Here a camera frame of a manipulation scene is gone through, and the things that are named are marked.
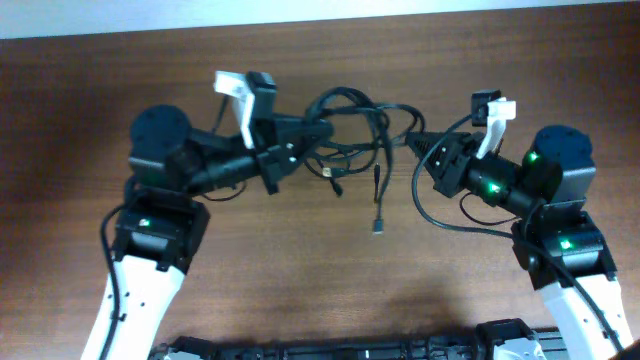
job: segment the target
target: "green indicator light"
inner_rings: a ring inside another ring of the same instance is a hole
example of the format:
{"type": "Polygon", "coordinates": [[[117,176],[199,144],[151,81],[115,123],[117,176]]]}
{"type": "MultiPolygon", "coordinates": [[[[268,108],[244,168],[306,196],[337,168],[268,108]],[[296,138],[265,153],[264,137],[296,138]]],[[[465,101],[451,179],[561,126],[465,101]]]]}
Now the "green indicator light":
{"type": "Polygon", "coordinates": [[[567,250],[571,249],[573,247],[573,244],[571,244],[571,241],[567,239],[562,239],[560,240],[560,247],[562,248],[562,250],[567,250]]]}
{"type": "Polygon", "coordinates": [[[493,183],[489,183],[489,192],[492,193],[499,193],[500,192],[500,186],[493,184],[493,183]]]}

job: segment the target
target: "white plastic part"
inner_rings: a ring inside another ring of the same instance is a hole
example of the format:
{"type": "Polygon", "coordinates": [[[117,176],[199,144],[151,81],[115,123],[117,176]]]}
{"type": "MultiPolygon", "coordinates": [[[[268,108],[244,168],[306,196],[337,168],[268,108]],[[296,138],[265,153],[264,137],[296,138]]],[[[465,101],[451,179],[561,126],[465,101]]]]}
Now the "white plastic part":
{"type": "MultiPolygon", "coordinates": [[[[604,312],[622,346],[631,345],[633,338],[622,308],[618,281],[609,281],[605,275],[584,276],[577,280],[604,312]]],[[[616,354],[595,314],[575,288],[562,288],[555,282],[538,292],[558,325],[571,359],[602,360],[616,354]]]]}
{"type": "Polygon", "coordinates": [[[516,118],[516,102],[513,100],[502,97],[487,103],[487,106],[487,135],[476,153],[478,159],[482,159],[489,151],[496,150],[507,128],[507,120],[516,118]]]}
{"type": "Polygon", "coordinates": [[[493,360],[547,360],[542,346],[527,338],[507,340],[493,347],[493,360]]]}
{"type": "Polygon", "coordinates": [[[231,106],[240,126],[244,146],[247,149],[253,149],[253,138],[249,126],[256,96],[251,91],[246,76],[228,71],[216,71],[213,88],[216,92],[233,98],[231,106]]]}
{"type": "MultiPolygon", "coordinates": [[[[149,357],[160,320],[185,276],[173,266],[162,272],[156,270],[156,265],[155,261],[129,255],[114,263],[120,286],[120,314],[126,317],[118,323],[107,359],[146,360],[149,357]]],[[[111,277],[107,276],[102,305],[82,360],[100,357],[111,326],[113,298],[109,295],[112,294],[111,277]]]]}

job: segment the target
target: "green light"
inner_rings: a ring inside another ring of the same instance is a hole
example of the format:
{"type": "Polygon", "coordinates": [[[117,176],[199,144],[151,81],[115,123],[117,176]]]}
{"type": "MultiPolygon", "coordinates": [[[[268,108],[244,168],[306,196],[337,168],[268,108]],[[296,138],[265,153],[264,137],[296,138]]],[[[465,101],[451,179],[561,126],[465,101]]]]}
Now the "green light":
{"type": "Polygon", "coordinates": [[[500,192],[500,186],[493,184],[493,183],[489,183],[489,192],[492,193],[499,193],[500,192]]]}
{"type": "Polygon", "coordinates": [[[560,240],[560,247],[562,248],[562,250],[567,250],[571,249],[573,247],[573,244],[571,244],[571,241],[567,239],[562,239],[560,240]]]}

